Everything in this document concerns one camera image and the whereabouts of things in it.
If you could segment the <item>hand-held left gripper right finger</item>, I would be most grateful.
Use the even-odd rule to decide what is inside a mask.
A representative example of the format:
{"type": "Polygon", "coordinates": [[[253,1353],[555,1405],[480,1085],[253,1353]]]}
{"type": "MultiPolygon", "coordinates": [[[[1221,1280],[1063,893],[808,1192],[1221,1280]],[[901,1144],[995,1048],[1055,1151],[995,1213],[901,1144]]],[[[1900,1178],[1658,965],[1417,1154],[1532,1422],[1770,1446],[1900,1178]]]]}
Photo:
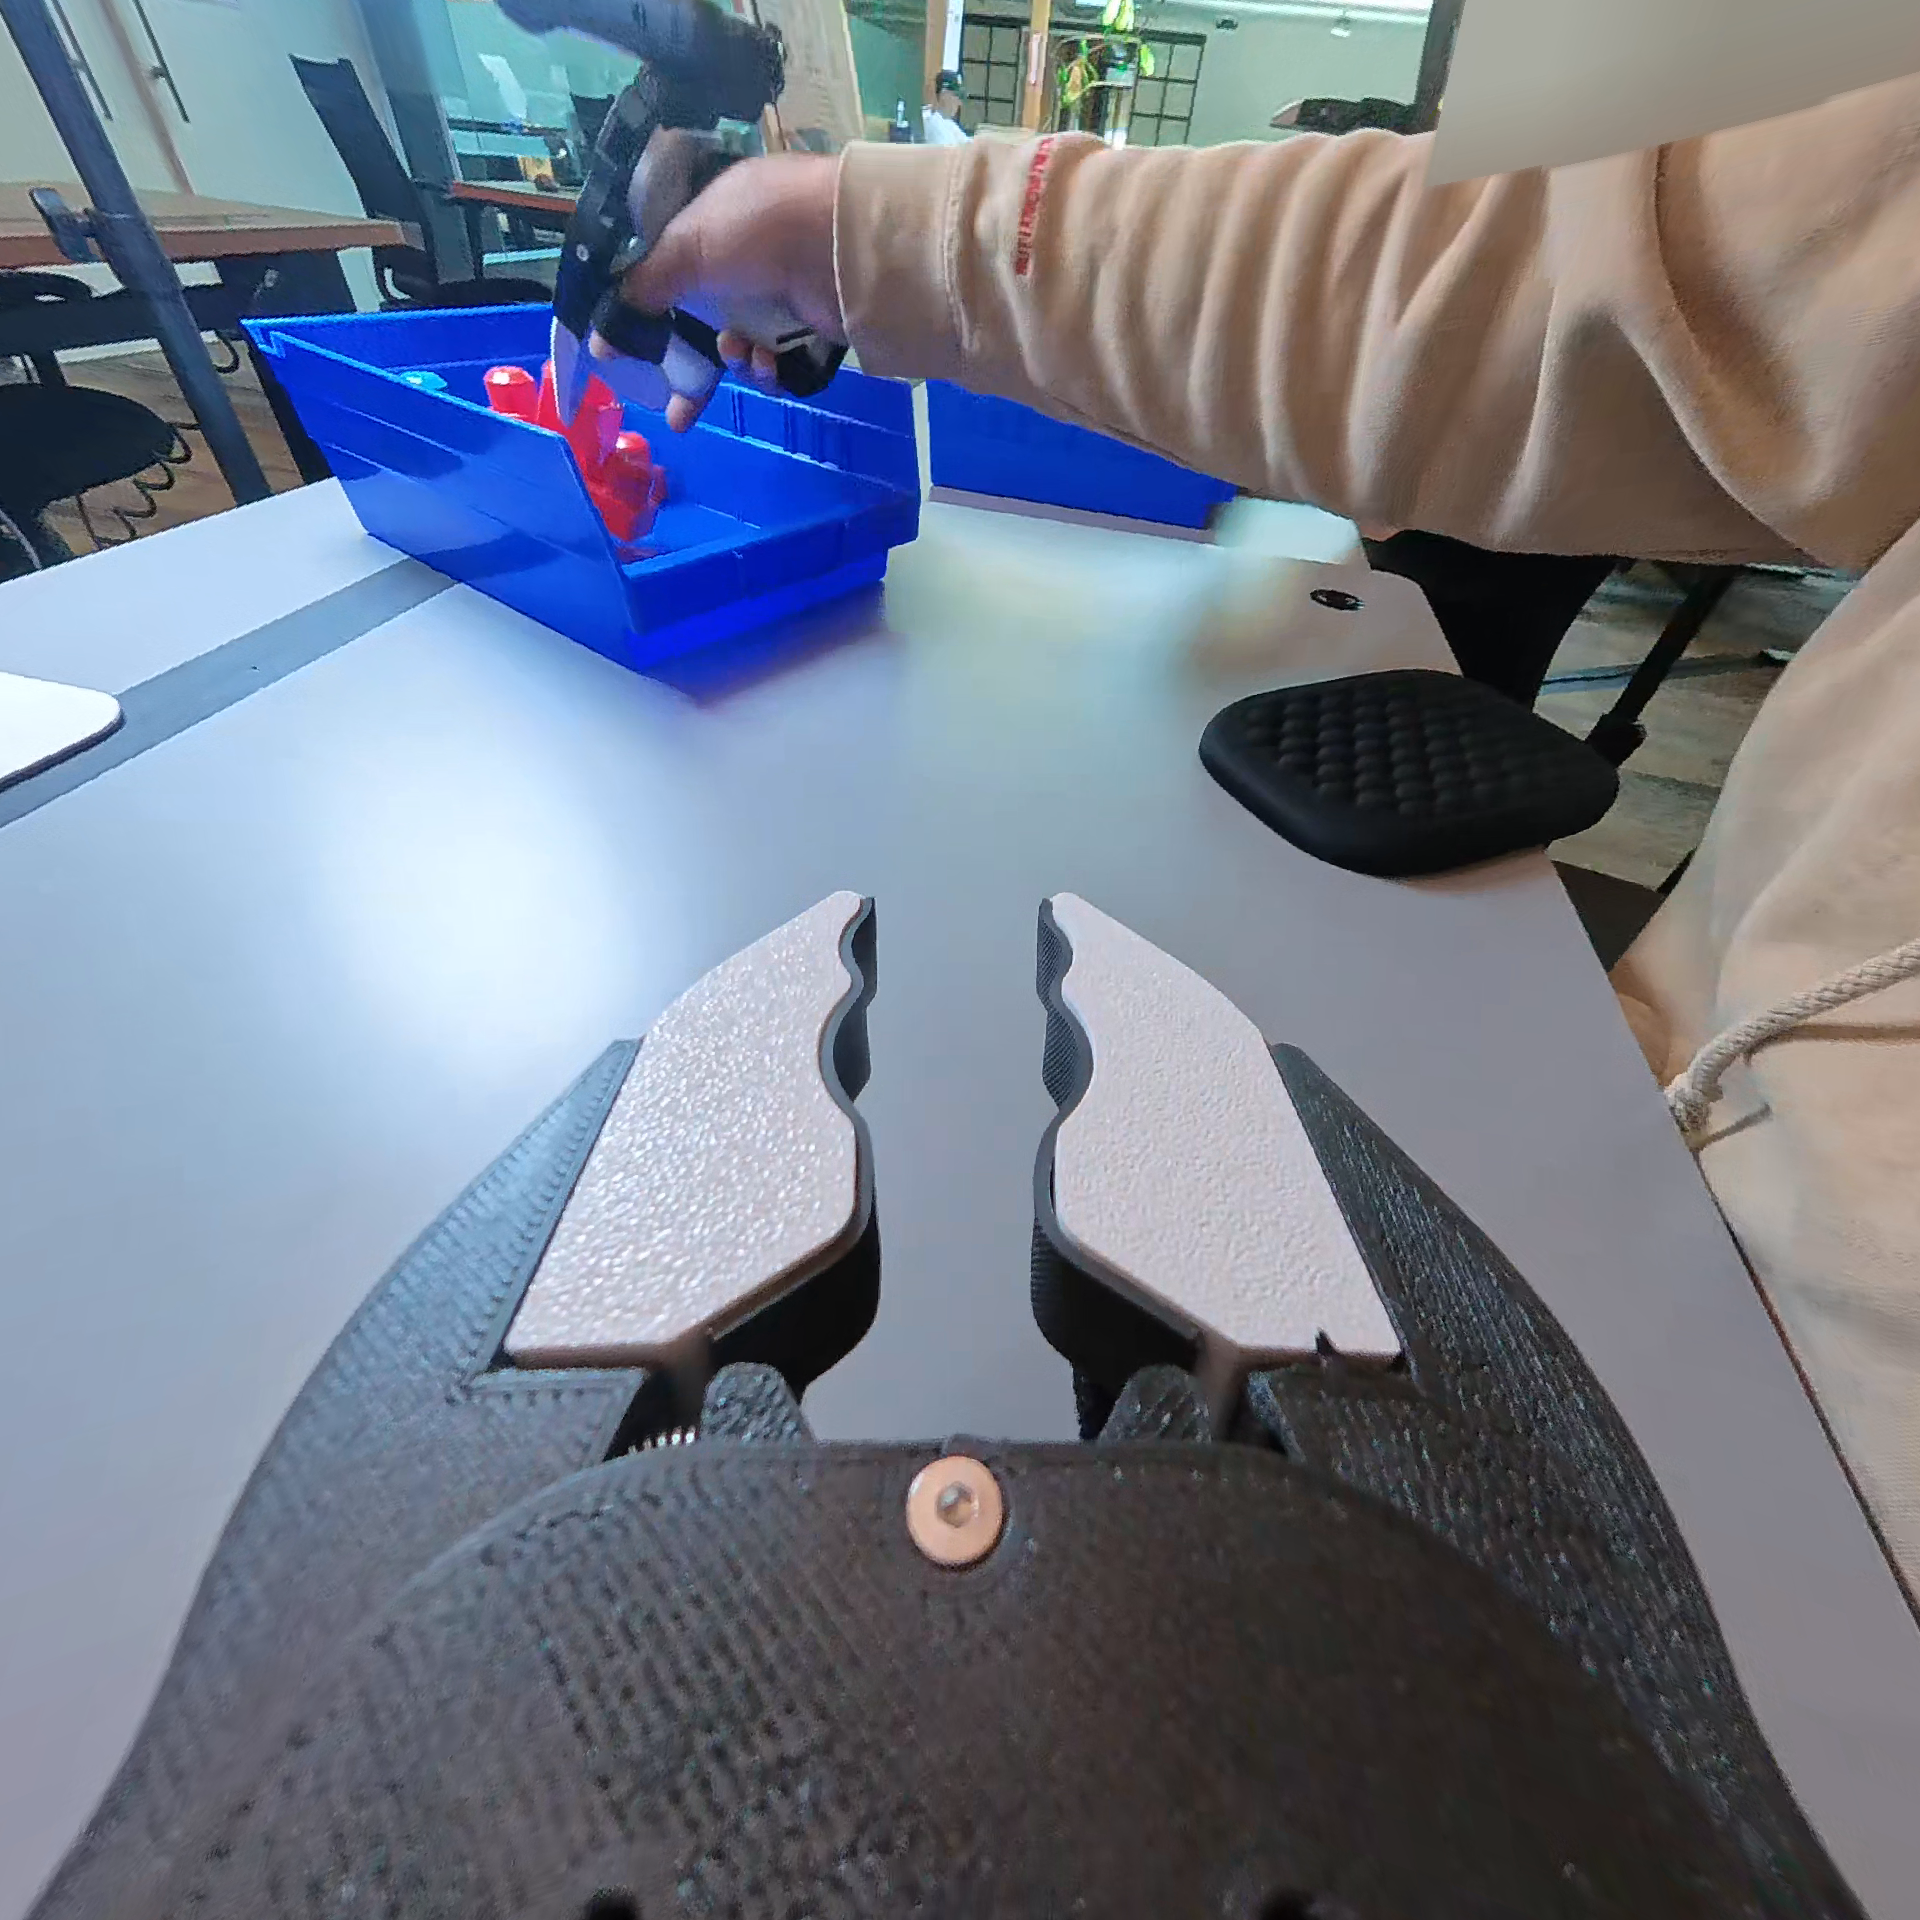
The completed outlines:
{"type": "Polygon", "coordinates": [[[1396,1328],[1281,1060],[1218,985],[1077,893],[1041,906],[1035,1168],[1049,1274],[1035,1309],[1089,1378],[1176,1362],[1212,1422],[1252,1373],[1336,1357],[1386,1368],[1396,1328]]]}

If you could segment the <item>black office chair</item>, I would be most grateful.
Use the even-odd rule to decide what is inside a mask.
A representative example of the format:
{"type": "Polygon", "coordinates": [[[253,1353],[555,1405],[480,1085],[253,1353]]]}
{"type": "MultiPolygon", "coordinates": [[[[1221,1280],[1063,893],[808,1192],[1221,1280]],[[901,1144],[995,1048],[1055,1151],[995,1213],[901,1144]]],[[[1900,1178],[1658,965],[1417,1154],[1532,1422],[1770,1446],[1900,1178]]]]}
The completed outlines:
{"type": "Polygon", "coordinates": [[[27,376],[2,389],[2,581],[74,559],[47,518],[63,504],[96,548],[131,543],[189,462],[181,430],[132,398],[69,384],[52,352],[5,349],[5,360],[20,360],[27,376]],[[111,535],[87,497],[114,487],[132,487],[140,504],[111,504],[119,520],[111,535]]]}
{"type": "Polygon", "coordinates": [[[351,60],[291,64],[370,220],[405,228],[397,246],[376,246],[376,285],[385,311],[485,304],[552,304],[539,279],[485,272],[480,205],[455,200],[448,184],[424,183],[377,118],[351,60]]]}

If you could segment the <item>wooden desk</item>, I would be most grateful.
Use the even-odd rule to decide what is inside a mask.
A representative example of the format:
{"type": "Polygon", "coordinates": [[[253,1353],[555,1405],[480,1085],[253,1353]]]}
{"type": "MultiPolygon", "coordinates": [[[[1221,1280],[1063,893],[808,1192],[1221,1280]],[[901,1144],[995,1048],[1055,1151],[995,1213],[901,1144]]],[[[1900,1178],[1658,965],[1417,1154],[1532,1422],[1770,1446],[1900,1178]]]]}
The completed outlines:
{"type": "MultiPolygon", "coordinates": [[[[74,276],[69,257],[35,202],[57,192],[82,212],[87,189],[75,181],[27,178],[2,186],[5,289],[35,272],[74,276]]],[[[136,192],[162,250],[177,264],[213,268],[213,281],[183,281],[183,300],[201,332],[239,332],[252,318],[313,318],[351,313],[353,289],[340,256],[357,248],[396,248],[403,228],[357,212],[281,207],[208,198],[157,186],[136,192]]],[[[2,313],[2,353],[36,357],[89,348],[136,344],[154,337],[146,297],[114,285],[84,297],[9,304],[2,313]]]]}

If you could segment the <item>person's right forearm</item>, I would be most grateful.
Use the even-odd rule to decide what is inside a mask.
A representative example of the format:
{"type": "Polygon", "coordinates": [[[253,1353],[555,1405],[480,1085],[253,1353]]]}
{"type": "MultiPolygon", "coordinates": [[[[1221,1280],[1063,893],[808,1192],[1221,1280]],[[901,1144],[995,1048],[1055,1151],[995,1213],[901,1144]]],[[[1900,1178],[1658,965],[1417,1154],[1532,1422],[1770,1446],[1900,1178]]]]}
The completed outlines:
{"type": "Polygon", "coordinates": [[[1916,80],[1471,183],[1432,145],[852,145],[851,344],[1364,529],[1869,568],[1916,526],[1916,80]]]}

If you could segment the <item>heap of joined mega blocks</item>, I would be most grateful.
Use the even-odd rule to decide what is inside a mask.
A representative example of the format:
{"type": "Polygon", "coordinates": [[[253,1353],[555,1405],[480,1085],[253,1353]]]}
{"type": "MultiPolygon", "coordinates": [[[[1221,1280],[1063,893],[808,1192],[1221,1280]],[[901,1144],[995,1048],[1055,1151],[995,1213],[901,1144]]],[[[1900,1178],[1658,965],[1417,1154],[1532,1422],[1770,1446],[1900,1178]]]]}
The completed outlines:
{"type": "Polygon", "coordinates": [[[565,556],[603,545],[634,559],[666,503],[666,470],[625,413],[599,479],[587,481],[559,424],[552,376],[548,358],[497,364],[471,391],[405,370],[386,376],[380,413],[424,442],[410,472],[439,504],[485,522],[482,542],[565,556]]]}

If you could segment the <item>black tripod pole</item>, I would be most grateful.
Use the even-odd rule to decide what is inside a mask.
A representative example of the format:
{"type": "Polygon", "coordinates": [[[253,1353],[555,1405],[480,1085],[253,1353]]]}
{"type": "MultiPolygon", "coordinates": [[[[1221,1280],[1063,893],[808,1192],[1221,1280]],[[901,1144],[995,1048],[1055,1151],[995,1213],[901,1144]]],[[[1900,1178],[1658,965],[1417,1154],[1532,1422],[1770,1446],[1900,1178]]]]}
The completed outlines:
{"type": "Polygon", "coordinates": [[[47,2],[5,2],[2,14],[41,105],[49,110],[87,189],[87,212],[44,210],[41,220],[63,245],[67,239],[95,245],[123,288],[148,305],[151,334],[183,398],[199,418],[201,437],[233,501],[252,504],[269,497],[268,474],[208,357],[177,268],[137,202],[105,122],[89,102],[80,71],[67,55],[51,7],[47,2]]]}

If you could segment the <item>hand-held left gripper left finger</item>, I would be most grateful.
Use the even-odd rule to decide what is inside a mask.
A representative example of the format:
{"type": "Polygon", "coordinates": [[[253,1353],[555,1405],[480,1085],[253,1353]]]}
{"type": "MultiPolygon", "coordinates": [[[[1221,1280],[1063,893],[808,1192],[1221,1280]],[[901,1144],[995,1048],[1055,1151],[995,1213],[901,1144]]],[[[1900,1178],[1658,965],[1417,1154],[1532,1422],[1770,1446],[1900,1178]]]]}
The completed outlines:
{"type": "Polygon", "coordinates": [[[505,1325],[520,1372],[640,1372],[679,1415],[731,1364],[796,1400],[881,1302],[876,905],[837,890],[651,1021],[505,1325]]]}

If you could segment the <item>green potted plant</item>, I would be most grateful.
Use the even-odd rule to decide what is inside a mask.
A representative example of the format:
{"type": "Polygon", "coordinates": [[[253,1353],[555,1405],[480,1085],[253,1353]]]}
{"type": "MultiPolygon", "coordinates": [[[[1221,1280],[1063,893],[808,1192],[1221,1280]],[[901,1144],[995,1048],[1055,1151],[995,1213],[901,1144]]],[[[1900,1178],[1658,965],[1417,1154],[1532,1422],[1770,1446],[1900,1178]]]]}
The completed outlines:
{"type": "Polygon", "coordinates": [[[1041,130],[1089,133],[1119,149],[1127,143],[1140,80],[1157,60],[1140,33],[1138,2],[1067,4],[1035,38],[1041,55],[1041,130]]]}

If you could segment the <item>blue plastic bin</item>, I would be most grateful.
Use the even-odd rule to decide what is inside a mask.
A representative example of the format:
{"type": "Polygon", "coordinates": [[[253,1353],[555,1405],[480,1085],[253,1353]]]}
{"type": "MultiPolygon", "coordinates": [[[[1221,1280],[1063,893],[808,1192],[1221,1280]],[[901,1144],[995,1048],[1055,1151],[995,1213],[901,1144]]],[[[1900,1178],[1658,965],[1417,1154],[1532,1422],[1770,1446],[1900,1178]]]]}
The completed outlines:
{"type": "Polygon", "coordinates": [[[1236,487],[1016,399],[923,386],[937,489],[1202,535],[1236,487]]]}
{"type": "Polygon", "coordinates": [[[728,382],[685,437],[631,409],[666,501],[626,557],[565,440],[485,398],[492,368],[541,368],[545,309],[244,329],[376,538],[634,670],[864,592],[919,535],[916,409],[890,376],[810,399],[728,382]]]}

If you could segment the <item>white document stand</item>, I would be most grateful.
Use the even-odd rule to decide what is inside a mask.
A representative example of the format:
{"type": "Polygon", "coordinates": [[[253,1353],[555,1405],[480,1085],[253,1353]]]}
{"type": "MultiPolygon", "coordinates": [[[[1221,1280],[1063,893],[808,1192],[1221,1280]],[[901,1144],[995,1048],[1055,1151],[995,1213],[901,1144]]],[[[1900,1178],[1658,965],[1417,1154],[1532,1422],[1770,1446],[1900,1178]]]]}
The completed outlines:
{"type": "Polygon", "coordinates": [[[49,772],[123,724],[123,705],[105,689],[2,671],[2,788],[49,772]]]}

